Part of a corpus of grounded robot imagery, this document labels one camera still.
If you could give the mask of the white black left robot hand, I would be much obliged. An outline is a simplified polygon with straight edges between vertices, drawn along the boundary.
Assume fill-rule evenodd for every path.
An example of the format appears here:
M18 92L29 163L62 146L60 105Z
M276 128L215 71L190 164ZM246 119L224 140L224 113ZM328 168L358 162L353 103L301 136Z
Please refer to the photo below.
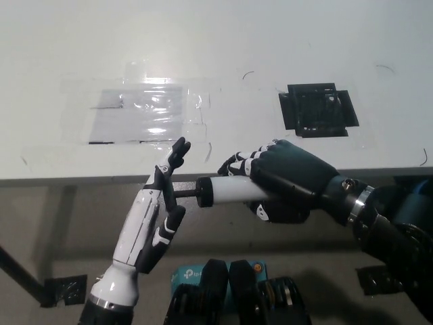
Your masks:
M180 137L156 165L127 213L114 249L113 264L148 274L177 232L185 208L177 204L171 176L184 163L191 143Z

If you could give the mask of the dark teal right robot hand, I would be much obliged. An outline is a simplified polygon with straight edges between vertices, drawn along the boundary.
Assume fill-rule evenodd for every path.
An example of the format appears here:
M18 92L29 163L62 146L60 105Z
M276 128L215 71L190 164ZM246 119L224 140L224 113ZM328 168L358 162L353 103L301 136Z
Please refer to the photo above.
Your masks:
M334 167L286 140L275 140L253 152L237 152L217 171L222 176L248 176L274 195L270 201L253 201L247 206L263 221L302 223L312 210L328 213L346 225L352 207L346 180Z

